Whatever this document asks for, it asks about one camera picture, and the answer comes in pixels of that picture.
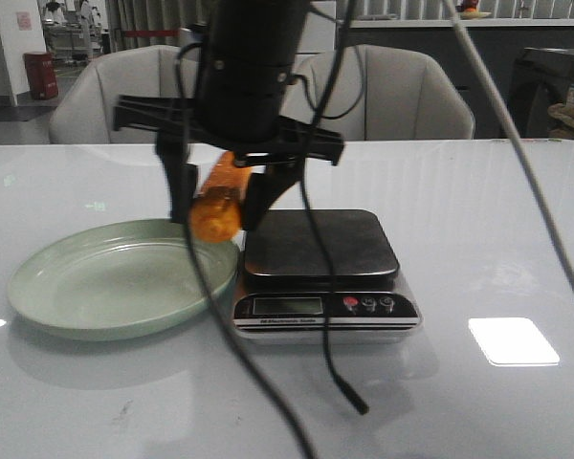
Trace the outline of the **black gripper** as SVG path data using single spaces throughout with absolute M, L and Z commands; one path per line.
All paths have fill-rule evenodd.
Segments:
M 170 198 L 170 220 L 188 222 L 197 188 L 197 166 L 189 160 L 185 133 L 200 142 L 234 153 L 238 167 L 267 165 L 255 172 L 248 182 L 242 204 L 242 229 L 255 230 L 275 201 L 302 177 L 294 163 L 302 156 L 336 165 L 342 155 L 342 135 L 316 129 L 309 138 L 310 126 L 280 116 L 273 136 L 263 142 L 238 141 L 222 137 L 204 128 L 193 116 L 192 98 L 150 98 L 118 96 L 113 111 L 113 128 L 134 128 L 157 132 L 155 152 L 166 176 Z

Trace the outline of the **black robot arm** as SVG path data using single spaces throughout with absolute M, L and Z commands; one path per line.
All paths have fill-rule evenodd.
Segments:
M 115 129 L 157 134 L 172 222 L 188 221 L 197 185 L 197 168 L 188 161 L 189 142 L 231 151 L 237 167 L 264 166 L 245 194 L 247 230 L 301 180 L 305 159 L 339 162 L 341 134 L 280 113 L 310 6 L 308 1 L 220 1 L 196 45 L 200 57 L 191 98 L 118 97 Z

